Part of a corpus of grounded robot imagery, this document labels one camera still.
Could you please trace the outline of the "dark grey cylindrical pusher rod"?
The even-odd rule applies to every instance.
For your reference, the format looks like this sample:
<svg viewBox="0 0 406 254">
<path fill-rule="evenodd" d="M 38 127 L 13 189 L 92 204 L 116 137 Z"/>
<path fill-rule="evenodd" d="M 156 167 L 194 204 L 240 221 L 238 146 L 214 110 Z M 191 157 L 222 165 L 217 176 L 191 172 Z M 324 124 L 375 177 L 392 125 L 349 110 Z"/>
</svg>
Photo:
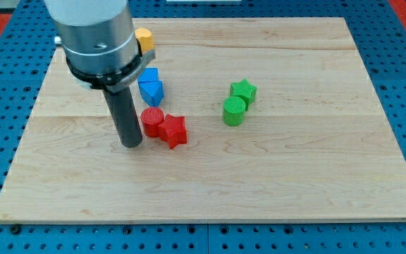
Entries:
<svg viewBox="0 0 406 254">
<path fill-rule="evenodd" d="M 103 95 L 121 144 L 125 147 L 138 146 L 142 142 L 142 131 L 130 88 L 126 87 L 119 92 L 103 90 Z"/>
</svg>

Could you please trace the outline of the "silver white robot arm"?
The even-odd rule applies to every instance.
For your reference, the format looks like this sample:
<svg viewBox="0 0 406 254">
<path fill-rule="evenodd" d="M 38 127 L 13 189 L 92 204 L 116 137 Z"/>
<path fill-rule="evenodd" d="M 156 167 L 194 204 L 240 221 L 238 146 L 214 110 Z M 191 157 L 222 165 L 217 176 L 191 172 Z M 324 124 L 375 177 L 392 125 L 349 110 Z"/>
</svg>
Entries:
<svg viewBox="0 0 406 254">
<path fill-rule="evenodd" d="M 101 90 L 121 143 L 142 142 L 130 84 L 154 60 L 153 49 L 142 51 L 127 0 L 44 0 L 66 63 L 85 87 Z"/>
</svg>

